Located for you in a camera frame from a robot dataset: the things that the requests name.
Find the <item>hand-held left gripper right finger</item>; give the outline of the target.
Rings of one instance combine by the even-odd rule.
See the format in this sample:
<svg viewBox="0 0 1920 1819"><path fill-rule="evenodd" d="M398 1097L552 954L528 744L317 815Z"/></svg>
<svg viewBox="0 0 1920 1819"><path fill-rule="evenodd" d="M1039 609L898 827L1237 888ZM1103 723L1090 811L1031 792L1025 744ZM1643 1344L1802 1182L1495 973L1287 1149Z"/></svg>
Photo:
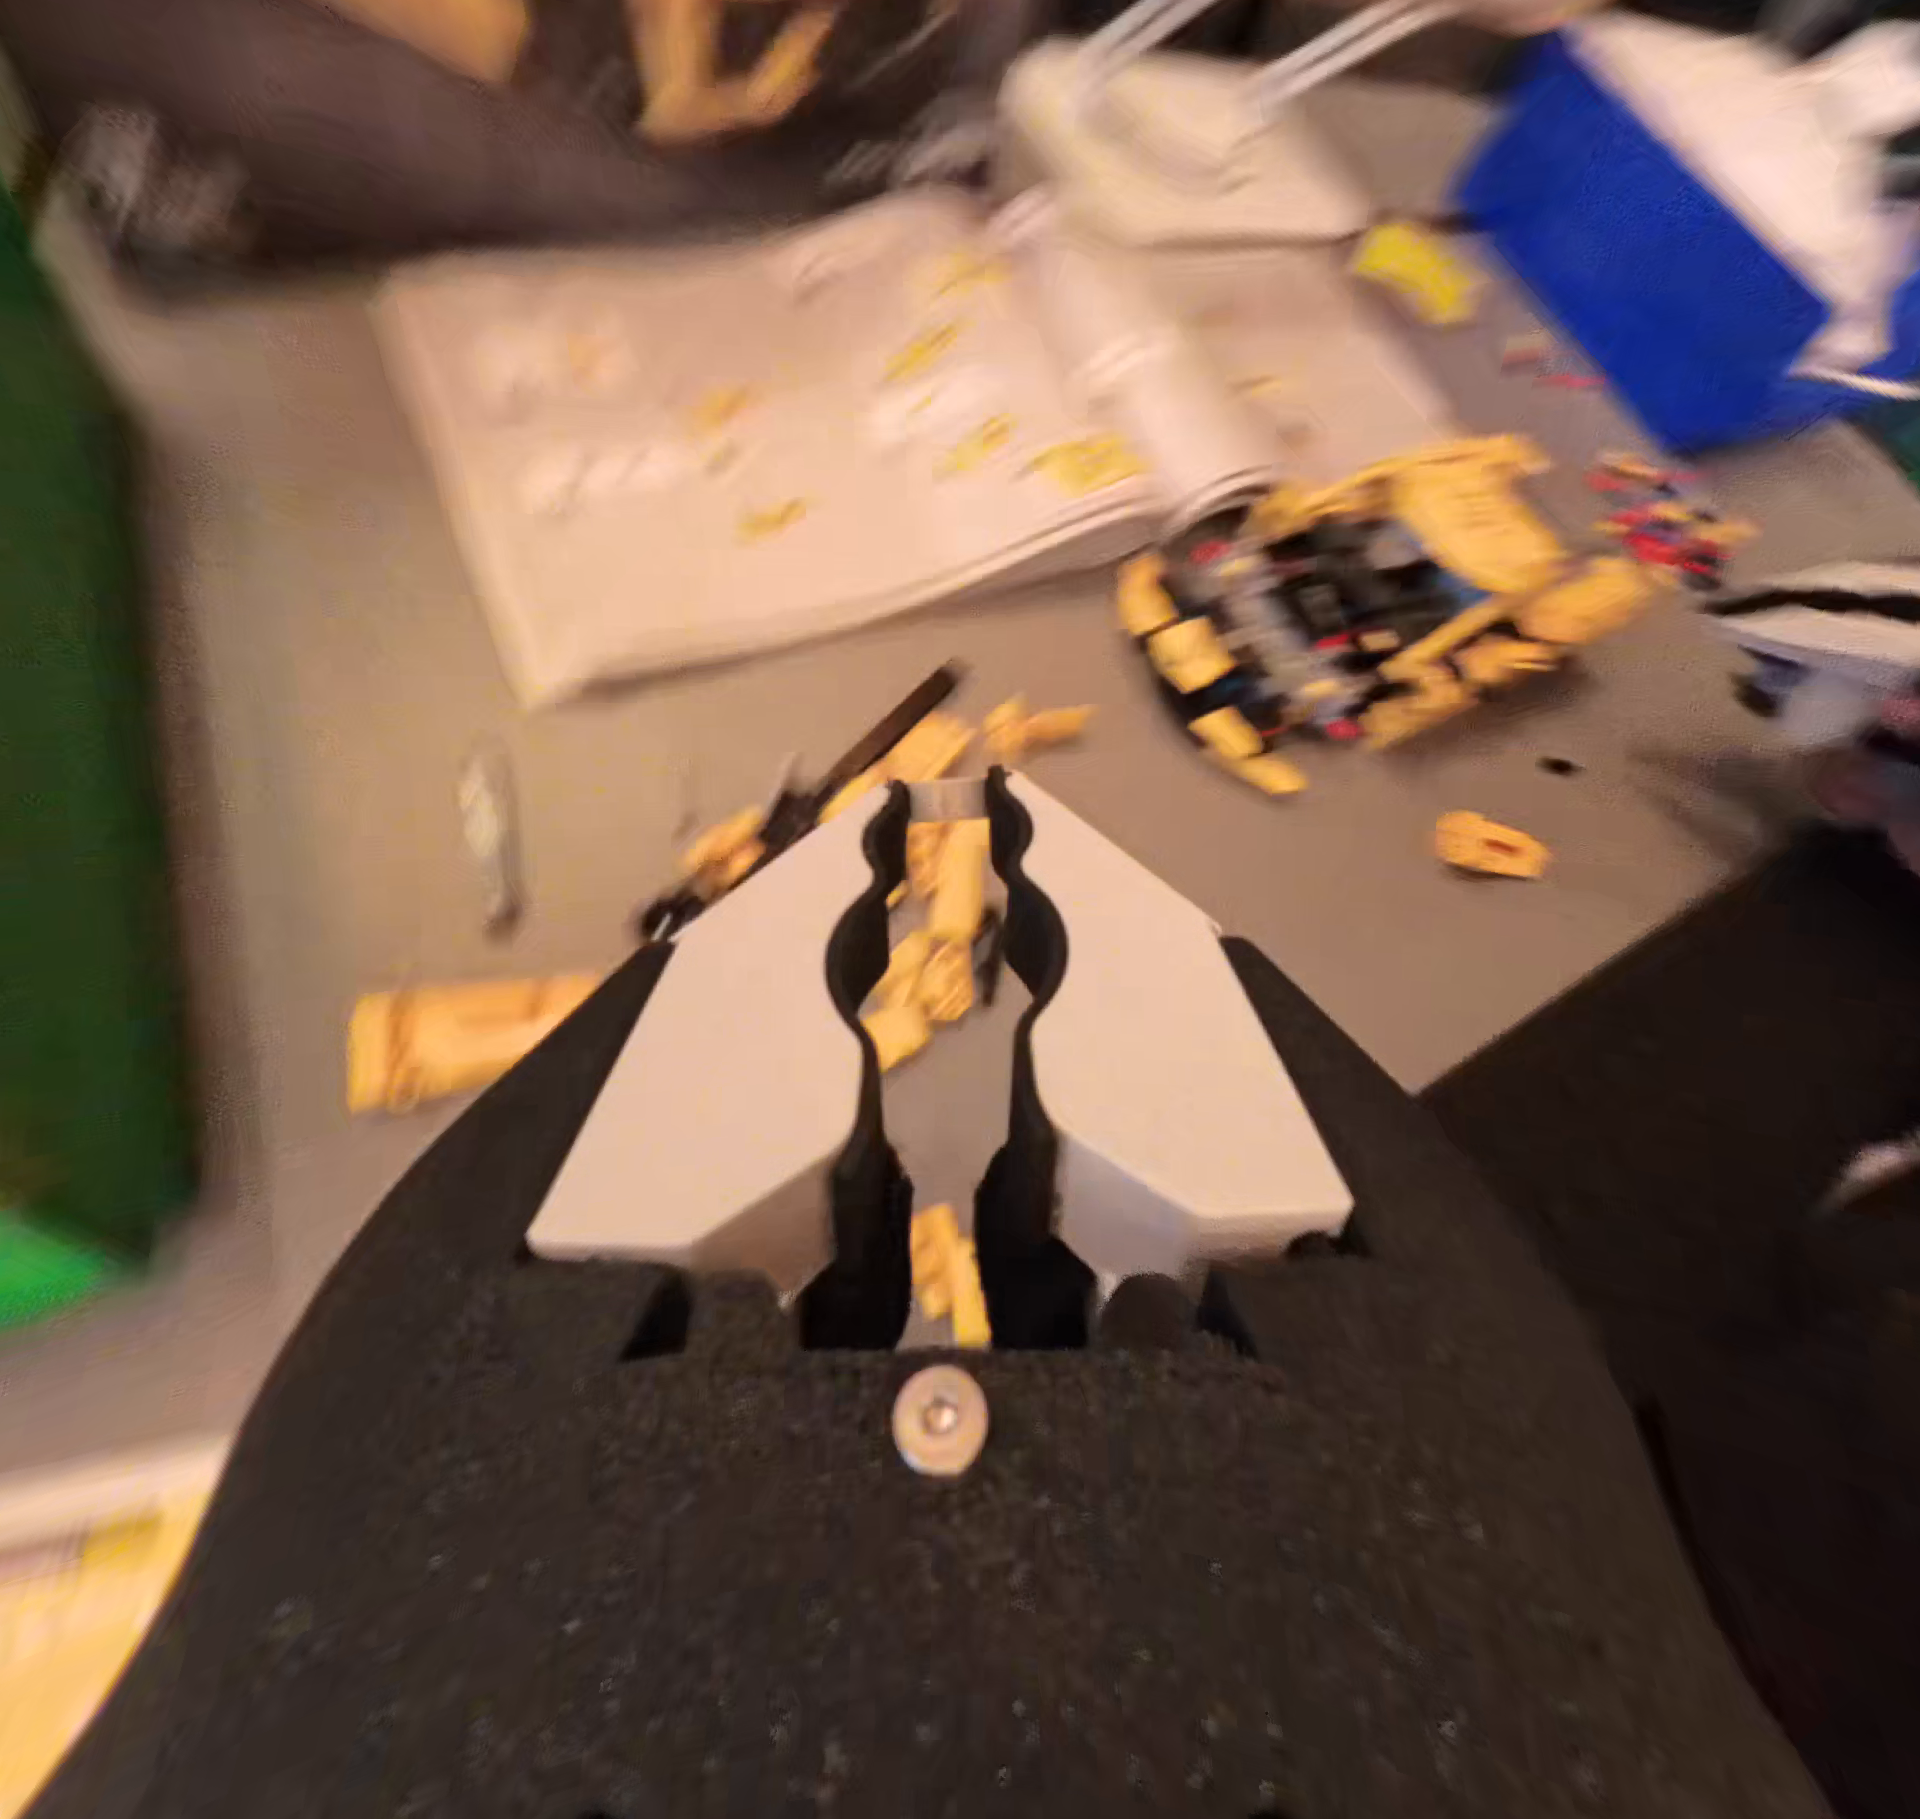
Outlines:
<svg viewBox="0 0 1920 1819"><path fill-rule="evenodd" d="M1341 1239L1354 1192L1233 942L1025 776L1000 778L1004 961L1028 992L1000 1144L1000 1313L1197 1282Z"/></svg>

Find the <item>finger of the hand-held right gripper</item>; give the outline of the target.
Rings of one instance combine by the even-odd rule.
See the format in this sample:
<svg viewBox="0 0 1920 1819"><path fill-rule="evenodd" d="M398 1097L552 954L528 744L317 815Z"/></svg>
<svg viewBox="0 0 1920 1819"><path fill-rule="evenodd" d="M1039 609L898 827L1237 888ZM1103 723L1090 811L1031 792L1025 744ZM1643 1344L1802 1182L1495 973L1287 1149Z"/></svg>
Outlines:
<svg viewBox="0 0 1920 1819"><path fill-rule="evenodd" d="M1779 611L1917 626L1919 561L1832 561L1723 590L1711 601L1711 615L1721 624L1752 626Z"/></svg>
<svg viewBox="0 0 1920 1819"><path fill-rule="evenodd" d="M1735 619L1735 646L1750 660L1747 683L1766 699L1834 681L1893 695L1919 677L1917 619Z"/></svg>

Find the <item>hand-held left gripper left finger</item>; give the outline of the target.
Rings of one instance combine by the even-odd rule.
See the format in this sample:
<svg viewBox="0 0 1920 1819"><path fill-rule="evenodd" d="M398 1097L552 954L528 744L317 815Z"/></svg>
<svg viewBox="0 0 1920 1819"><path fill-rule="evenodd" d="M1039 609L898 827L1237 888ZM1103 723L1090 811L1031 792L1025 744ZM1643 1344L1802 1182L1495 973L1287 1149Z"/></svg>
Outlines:
<svg viewBox="0 0 1920 1819"><path fill-rule="evenodd" d="M906 826L903 788L868 792L644 956L658 976L532 1254L751 1272L808 1317L906 1315L908 1182L859 1023Z"/></svg>

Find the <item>pile of yellow brick pieces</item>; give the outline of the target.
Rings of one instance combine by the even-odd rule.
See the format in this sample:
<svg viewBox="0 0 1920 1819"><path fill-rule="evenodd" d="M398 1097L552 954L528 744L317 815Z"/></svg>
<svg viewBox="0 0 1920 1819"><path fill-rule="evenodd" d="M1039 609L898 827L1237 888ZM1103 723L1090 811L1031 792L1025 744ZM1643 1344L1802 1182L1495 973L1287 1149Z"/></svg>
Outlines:
<svg viewBox="0 0 1920 1819"><path fill-rule="evenodd" d="M903 728L856 776L832 784L819 816L846 811L883 779L952 776L970 750L989 766L1016 768L1036 754L1078 742L1096 717L1095 704L1034 708L1022 695L994 705L974 726L939 705ZM664 936L685 916L710 910L768 861L776 844L776 811L799 806L801 792L785 784L768 804L706 824L682 848L677 877L644 911L644 930ZM1004 973L1004 914L981 879L973 893L973 929L963 940L937 930L937 907L958 893L958 861L948 859L954 834L911 830L906 837L906 885L894 900L920 904L895 940L878 990L861 1018L878 1047L883 1071L919 1054L937 1030L961 1025L995 999ZM391 988L363 996L346 1035L346 1099L354 1114L400 1114L427 1099L483 1090L531 1051L592 990L599 976L560 975ZM992 1344L992 1322L973 1237L957 1206L920 1206L909 1224L909 1273L920 1313L945 1322L967 1352Z"/></svg>

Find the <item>slim yellow brick piece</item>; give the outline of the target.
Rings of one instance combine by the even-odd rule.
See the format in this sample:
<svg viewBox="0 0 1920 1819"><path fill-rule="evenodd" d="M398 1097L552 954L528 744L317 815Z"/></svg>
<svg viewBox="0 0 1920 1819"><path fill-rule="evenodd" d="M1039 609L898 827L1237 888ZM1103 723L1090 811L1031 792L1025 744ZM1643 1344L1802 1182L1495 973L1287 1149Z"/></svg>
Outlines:
<svg viewBox="0 0 1920 1819"><path fill-rule="evenodd" d="M1491 879L1536 881L1553 861L1551 848L1538 837L1467 809L1437 818L1432 850L1446 870Z"/></svg>

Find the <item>yellow brick car model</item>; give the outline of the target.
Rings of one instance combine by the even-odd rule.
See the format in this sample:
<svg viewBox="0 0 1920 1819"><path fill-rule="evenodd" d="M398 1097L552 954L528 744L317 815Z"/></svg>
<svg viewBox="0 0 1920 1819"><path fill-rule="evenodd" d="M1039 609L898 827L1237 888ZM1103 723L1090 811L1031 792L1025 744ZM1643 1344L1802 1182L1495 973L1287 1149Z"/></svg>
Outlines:
<svg viewBox="0 0 1920 1819"><path fill-rule="evenodd" d="M1208 761L1289 799L1292 742L1404 746L1655 601L1639 559L1575 551L1535 509L1549 467L1529 438L1464 438L1272 487L1128 559L1119 630Z"/></svg>

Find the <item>scattered coloured brick pieces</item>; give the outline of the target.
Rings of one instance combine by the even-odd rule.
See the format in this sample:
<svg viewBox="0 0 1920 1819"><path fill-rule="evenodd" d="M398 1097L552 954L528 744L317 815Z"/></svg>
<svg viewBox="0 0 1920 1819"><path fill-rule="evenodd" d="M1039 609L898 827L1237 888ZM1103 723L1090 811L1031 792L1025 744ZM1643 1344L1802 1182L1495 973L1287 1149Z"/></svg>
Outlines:
<svg viewBox="0 0 1920 1819"><path fill-rule="evenodd" d="M1580 427L1596 425L1594 449L1580 464L1594 500L1594 533L1655 575L1683 590L1717 590L1733 561L1757 542L1760 525L1726 510L1702 478L1645 441L1636 443L1615 408L1603 377L1542 327L1500 339L1504 377L1531 384L1577 408Z"/></svg>

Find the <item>blue plastic bin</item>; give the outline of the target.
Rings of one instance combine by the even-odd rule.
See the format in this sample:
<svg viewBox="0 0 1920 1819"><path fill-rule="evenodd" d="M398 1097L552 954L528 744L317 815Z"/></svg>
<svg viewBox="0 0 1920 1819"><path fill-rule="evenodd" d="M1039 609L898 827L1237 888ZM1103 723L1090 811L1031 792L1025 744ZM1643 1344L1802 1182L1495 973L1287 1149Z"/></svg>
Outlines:
<svg viewBox="0 0 1920 1819"><path fill-rule="evenodd" d="M1611 14L1627 13L1525 48L1456 179L1460 213L1674 452L1783 438L1917 397L1917 258L1883 363L1865 375L1797 369L1795 355L1811 350L1811 291L1594 68L1580 36ZM1881 151L1883 198L1917 221L1917 23L1870 25L1817 59L1787 59L1836 90L1845 125Z"/></svg>

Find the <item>black brick beam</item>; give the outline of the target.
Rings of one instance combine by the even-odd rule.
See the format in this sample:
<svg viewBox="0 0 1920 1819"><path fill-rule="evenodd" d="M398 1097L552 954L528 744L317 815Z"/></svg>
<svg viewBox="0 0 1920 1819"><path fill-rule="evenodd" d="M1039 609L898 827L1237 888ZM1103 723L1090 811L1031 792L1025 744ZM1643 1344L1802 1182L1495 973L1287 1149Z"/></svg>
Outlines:
<svg viewBox="0 0 1920 1819"><path fill-rule="evenodd" d="M801 843L857 779L878 776L899 744L922 726L970 677L952 657L919 681L874 726L851 744L819 778L797 768L782 776L769 804L748 806L699 834L679 861L677 879L633 916L633 938L647 947L669 942L721 897Z"/></svg>

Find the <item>white crumpled paper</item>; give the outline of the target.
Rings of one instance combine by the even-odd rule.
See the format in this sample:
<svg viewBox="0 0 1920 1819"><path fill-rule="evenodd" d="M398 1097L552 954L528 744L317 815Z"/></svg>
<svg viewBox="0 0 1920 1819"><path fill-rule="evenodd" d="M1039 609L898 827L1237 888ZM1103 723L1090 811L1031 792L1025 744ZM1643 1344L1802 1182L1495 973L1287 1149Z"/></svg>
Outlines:
<svg viewBox="0 0 1920 1819"><path fill-rule="evenodd" d="M1639 123L1811 291L1811 350L1795 367L1865 375L1883 363L1917 221L1883 198L1881 151L1845 125L1836 90L1758 40L1639 14L1596 18L1580 44Z"/></svg>

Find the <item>black studded mat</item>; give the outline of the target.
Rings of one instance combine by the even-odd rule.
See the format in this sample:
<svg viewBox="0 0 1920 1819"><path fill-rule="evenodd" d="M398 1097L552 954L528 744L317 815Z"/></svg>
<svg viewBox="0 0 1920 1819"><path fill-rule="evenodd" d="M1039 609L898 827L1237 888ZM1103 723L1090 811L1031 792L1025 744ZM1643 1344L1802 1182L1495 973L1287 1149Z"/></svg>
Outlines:
<svg viewBox="0 0 1920 1819"><path fill-rule="evenodd" d="M1726 1572L1917 1588L1917 877L1815 830L1427 1090Z"/></svg>

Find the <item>yellow paper sheet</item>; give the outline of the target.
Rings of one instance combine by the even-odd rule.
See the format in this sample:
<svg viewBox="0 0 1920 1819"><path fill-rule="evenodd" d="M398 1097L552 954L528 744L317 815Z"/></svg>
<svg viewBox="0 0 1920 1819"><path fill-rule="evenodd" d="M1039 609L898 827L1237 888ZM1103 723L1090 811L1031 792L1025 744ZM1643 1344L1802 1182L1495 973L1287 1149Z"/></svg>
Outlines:
<svg viewBox="0 0 1920 1819"><path fill-rule="evenodd" d="M1433 328L1465 327L1481 314L1482 270L1444 232L1424 221L1374 224L1356 241L1347 273L1393 299L1407 318Z"/></svg>

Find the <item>open instruction booklet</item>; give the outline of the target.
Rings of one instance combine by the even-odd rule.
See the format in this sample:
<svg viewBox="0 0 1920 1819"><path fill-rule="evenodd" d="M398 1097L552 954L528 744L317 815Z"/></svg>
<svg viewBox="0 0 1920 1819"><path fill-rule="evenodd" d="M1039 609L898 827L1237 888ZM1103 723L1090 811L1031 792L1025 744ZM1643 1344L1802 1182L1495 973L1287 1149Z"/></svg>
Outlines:
<svg viewBox="0 0 1920 1819"><path fill-rule="evenodd" d="M1119 246L1039 191L449 254L372 322L531 711L1103 569L1456 429L1331 246Z"/></svg>

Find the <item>green plastic bin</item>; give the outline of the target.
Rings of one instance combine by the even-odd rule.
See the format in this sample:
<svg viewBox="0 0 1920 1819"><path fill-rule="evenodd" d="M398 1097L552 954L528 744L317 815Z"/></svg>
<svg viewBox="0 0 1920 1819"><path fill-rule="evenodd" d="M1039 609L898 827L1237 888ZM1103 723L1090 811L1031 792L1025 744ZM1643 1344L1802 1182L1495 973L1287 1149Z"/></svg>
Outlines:
<svg viewBox="0 0 1920 1819"><path fill-rule="evenodd" d="M2 221L2 1327L123 1282L197 1194L136 441Z"/></svg>

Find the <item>pale paper sheet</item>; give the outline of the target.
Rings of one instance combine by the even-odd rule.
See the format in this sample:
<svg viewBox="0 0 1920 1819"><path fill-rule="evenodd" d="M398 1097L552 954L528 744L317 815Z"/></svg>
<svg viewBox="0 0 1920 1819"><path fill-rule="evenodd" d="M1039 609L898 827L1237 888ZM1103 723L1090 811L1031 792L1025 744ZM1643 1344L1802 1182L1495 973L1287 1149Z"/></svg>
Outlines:
<svg viewBox="0 0 1920 1819"><path fill-rule="evenodd" d="M200 1437L5 1475L6 1816L25 1812L146 1637L228 1449Z"/></svg>

